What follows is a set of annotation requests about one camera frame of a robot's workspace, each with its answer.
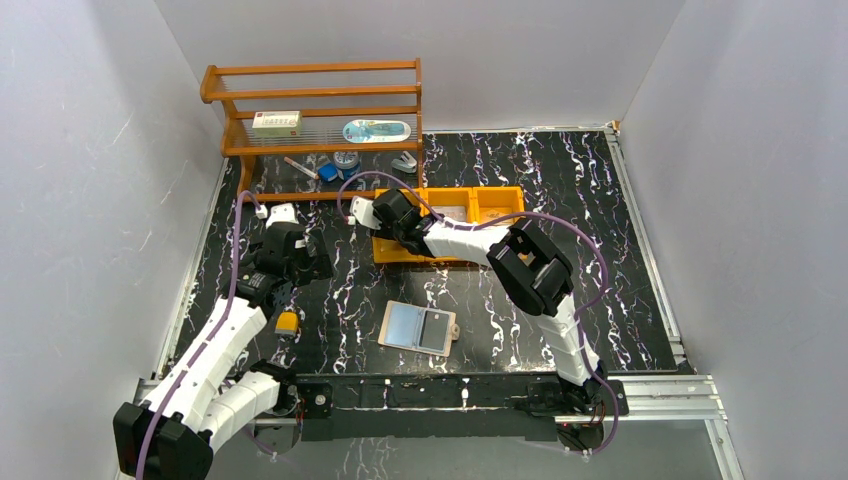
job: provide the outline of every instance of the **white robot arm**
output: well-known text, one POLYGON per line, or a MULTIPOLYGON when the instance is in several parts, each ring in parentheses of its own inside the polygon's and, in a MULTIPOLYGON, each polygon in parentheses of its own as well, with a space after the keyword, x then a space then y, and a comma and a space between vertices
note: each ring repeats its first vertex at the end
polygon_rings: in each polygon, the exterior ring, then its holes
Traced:
MULTIPOLYGON (((462 222, 434 222, 419 215, 418 207, 397 190, 374 201, 354 197, 351 212, 376 235, 398 240, 412 253, 493 268, 513 303, 541 328, 559 377, 581 387, 591 378, 574 320, 571 264, 531 221, 473 230, 462 222)), ((584 345, 589 367, 597 369, 597 354, 588 342, 584 345)))
POLYGON ((140 405, 124 403, 115 414, 123 473, 135 475, 143 436, 160 408, 162 418, 145 459, 145 478, 205 478, 214 453, 257 415, 294 410, 297 389, 290 388, 294 374, 264 360, 223 394, 217 395, 218 388, 236 357, 268 323, 274 309, 272 294, 329 278, 332 267, 320 232, 306 235, 291 204, 271 209, 263 241, 253 247, 239 269, 236 294, 223 323, 228 300, 220 297, 168 376, 140 405))

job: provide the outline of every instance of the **white wall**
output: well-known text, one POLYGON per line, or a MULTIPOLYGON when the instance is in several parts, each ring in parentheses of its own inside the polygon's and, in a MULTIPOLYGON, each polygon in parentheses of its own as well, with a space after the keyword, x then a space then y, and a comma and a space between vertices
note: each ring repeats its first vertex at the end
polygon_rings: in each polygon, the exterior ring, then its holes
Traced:
POLYGON ((848 4, 686 3, 622 124, 747 478, 844 478, 848 4))
POLYGON ((218 66, 421 57, 424 128, 620 119, 683 0, 156 0, 218 66))
POLYGON ((0 0, 0 112, 0 478, 112 478, 220 124, 150 0, 0 0))

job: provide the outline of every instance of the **wooden shelf rail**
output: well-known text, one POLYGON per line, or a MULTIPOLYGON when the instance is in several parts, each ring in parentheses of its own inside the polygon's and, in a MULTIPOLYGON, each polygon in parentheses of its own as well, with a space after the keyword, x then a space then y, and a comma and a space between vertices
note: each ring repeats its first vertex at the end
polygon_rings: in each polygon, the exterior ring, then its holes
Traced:
MULTIPOLYGON (((415 150, 418 152, 418 185, 423 185, 424 148, 421 125, 421 60, 387 61, 387 62, 358 62, 358 63, 325 63, 313 65, 268 65, 246 67, 217 67, 210 65, 206 69, 203 82, 200 85, 200 97, 204 103, 221 102, 226 115, 224 135, 221 138, 221 154, 225 157, 238 156, 241 159, 241 179, 239 191, 250 188, 253 171, 258 155, 286 155, 332 152, 378 152, 415 150), (334 86, 320 88, 293 89, 237 89, 228 82, 232 77, 253 75, 286 75, 332 72, 365 72, 389 70, 414 70, 415 83, 409 85, 380 85, 380 86, 334 86), (271 100, 315 97, 351 97, 351 96, 385 96, 385 95, 415 95, 414 105, 385 105, 370 107, 340 107, 301 109, 303 127, 307 134, 301 138, 292 139, 261 139, 252 134, 250 120, 255 110, 239 111, 237 101, 271 100), (349 143, 341 137, 341 126, 337 123, 313 121, 311 119, 327 119, 333 117, 369 118, 374 116, 402 116, 413 127, 413 135, 404 142, 397 143, 349 143), (332 139, 324 143, 312 143, 312 139, 332 139)), ((373 197, 373 191, 356 192, 355 194, 373 197)), ((330 200, 335 198, 335 192, 290 192, 258 195, 260 201, 300 201, 300 200, 330 200)), ((354 193, 345 194, 350 198, 354 193)))

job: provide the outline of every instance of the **white arm segment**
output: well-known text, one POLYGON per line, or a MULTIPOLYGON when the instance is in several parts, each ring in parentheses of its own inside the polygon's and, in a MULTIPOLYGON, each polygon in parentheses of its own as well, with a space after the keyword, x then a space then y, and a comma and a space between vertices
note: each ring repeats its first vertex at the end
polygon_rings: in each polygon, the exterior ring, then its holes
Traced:
MULTIPOLYGON (((536 320, 536 324, 542 329, 545 342, 551 347, 557 375, 578 386, 590 379, 592 373, 586 368, 583 355, 580 354, 580 337, 577 336, 577 322, 574 321, 574 296, 566 295, 559 302, 555 317, 536 315, 531 318, 536 320)), ((598 368, 598 355, 592 350, 589 340, 585 337, 583 340, 586 355, 594 371, 598 368)))
POLYGON ((280 382, 264 373, 248 372, 232 388, 209 404, 203 423, 197 431, 212 432, 209 445, 212 452, 217 453, 221 445, 248 422, 273 408, 279 395, 280 382))
MULTIPOLYGON (((379 225, 379 220, 373 218, 374 209, 370 208, 371 200, 356 197, 354 201, 358 207, 355 217, 359 223, 365 226, 379 225)), ((430 249, 430 253, 436 257, 456 257, 490 267, 486 254, 489 253, 492 245, 503 240, 508 231, 508 227, 505 226, 473 231, 457 230, 446 223, 439 222, 427 231, 424 243, 430 249)), ((557 314, 554 317, 537 315, 531 318, 536 320, 542 329, 545 342, 551 347, 557 374, 578 386, 591 378, 591 373, 586 368, 580 353, 577 323, 574 321, 574 297, 567 295, 557 306, 557 314)), ((594 371, 598 368, 598 355, 592 351, 589 341, 585 338, 584 340, 586 354, 590 360, 589 367, 594 371)))
POLYGON ((195 432, 199 431, 198 427, 200 427, 206 407, 212 397, 217 394, 218 386, 221 385, 238 355, 244 350, 247 342, 268 323, 265 314, 259 307, 251 308, 248 306, 247 300, 234 298, 227 321, 218 330, 215 338, 211 342, 207 342, 206 337, 209 336, 209 332, 220 320, 226 304, 226 299, 218 299, 209 320, 180 358, 180 361, 171 370, 171 373, 144 397, 144 400, 150 401, 148 409, 155 411, 159 408, 177 375, 188 370, 180 387, 174 392, 174 396, 171 397, 162 414, 170 417, 174 412, 182 413, 184 416, 183 425, 195 432), (205 350, 191 369, 188 369, 189 359, 197 352, 201 344, 206 344, 205 350))

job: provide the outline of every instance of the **black marble surface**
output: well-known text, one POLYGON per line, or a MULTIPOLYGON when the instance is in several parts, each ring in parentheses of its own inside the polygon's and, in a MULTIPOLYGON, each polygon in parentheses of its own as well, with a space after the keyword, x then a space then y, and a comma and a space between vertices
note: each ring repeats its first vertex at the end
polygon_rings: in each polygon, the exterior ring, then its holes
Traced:
MULTIPOLYGON (((380 155, 363 157, 363 162, 388 171, 394 155, 380 155)), ((520 185, 527 210, 551 213, 584 230, 600 245, 611 275, 611 290, 603 304, 583 320, 593 348, 613 371, 676 369, 602 132, 427 135, 425 155, 425 186, 520 185)), ((297 160, 309 166, 320 162, 315 156, 297 160)), ((254 177, 255 191, 311 188, 311 180, 288 165, 275 163, 263 162, 264 168, 254 177)), ((177 357, 211 313, 228 276, 238 172, 234 160, 225 175, 190 294, 177 357)), ((414 175, 406 179, 414 181, 414 175)), ((386 185, 385 180, 370 183, 368 187, 386 185)), ((365 187, 364 182, 358 186, 365 187)), ((322 229, 335 276, 297 289, 291 304, 284 307, 301 318, 301 332, 294 340, 278 338, 269 325, 248 345, 237 369, 264 357, 303 373, 553 370, 553 357, 540 330, 511 306, 493 272, 456 263, 375 265, 366 228, 347 226, 334 202, 301 202, 296 209, 301 224, 322 229), (450 357, 378 345, 388 300, 456 312, 462 335, 450 357)), ((252 207, 244 210, 243 247, 248 237, 264 228, 252 212, 252 207)), ((591 298, 599 285, 599 266, 591 251, 563 228, 541 227, 575 265, 575 302, 579 305, 591 298)))

